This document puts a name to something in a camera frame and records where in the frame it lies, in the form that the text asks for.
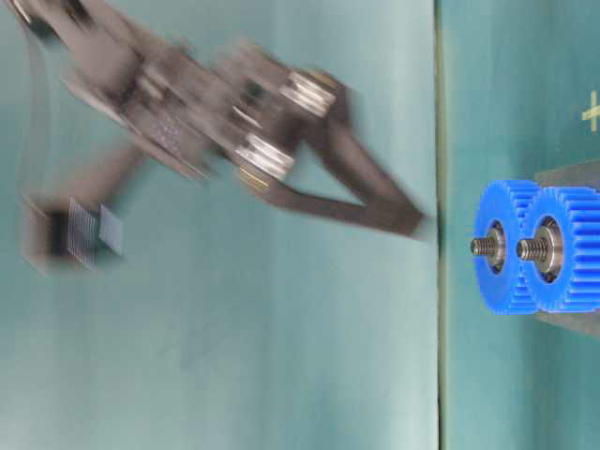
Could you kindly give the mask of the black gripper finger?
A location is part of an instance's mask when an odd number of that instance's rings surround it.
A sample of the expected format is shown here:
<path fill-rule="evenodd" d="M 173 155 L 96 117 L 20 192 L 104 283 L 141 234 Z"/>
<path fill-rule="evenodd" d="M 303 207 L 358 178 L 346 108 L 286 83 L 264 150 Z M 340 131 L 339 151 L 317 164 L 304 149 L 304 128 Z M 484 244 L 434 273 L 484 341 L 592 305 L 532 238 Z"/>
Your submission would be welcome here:
<path fill-rule="evenodd" d="M 333 105 L 325 117 L 309 126 L 306 138 L 324 168 L 360 201 L 359 204 L 375 201 L 409 204 L 423 212 L 355 136 L 347 88 L 337 90 Z"/>
<path fill-rule="evenodd" d="M 314 196 L 275 179 L 240 172 L 239 179 L 259 200 L 276 208 L 417 239 L 427 216 L 413 205 L 384 201 L 361 205 Z"/>

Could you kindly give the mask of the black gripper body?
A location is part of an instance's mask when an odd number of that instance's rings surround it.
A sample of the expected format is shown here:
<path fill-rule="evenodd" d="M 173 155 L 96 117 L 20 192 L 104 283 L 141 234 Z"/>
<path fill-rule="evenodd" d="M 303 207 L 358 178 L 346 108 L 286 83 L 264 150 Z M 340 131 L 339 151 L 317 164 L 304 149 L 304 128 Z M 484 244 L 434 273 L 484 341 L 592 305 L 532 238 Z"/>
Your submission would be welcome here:
<path fill-rule="evenodd" d="M 112 105 L 131 136 L 115 170 L 152 158 L 195 178 L 216 153 L 252 187 L 282 186 L 298 146 L 327 128 L 344 96 L 328 74 L 286 66 L 251 44 L 211 67 L 181 46 L 135 49 L 112 75 Z"/>

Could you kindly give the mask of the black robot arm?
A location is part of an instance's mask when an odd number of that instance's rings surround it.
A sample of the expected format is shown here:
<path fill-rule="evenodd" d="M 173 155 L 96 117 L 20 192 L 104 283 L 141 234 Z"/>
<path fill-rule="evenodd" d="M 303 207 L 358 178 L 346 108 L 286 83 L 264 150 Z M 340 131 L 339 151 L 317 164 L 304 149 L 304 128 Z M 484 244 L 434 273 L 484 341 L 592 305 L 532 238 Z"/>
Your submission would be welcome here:
<path fill-rule="evenodd" d="M 104 1 L 10 1 L 34 38 L 72 62 L 67 89 L 126 129 L 127 162 L 189 179 L 211 154 L 275 207 L 416 238 L 426 214 L 353 134 L 347 89 L 242 42 L 205 67 Z"/>

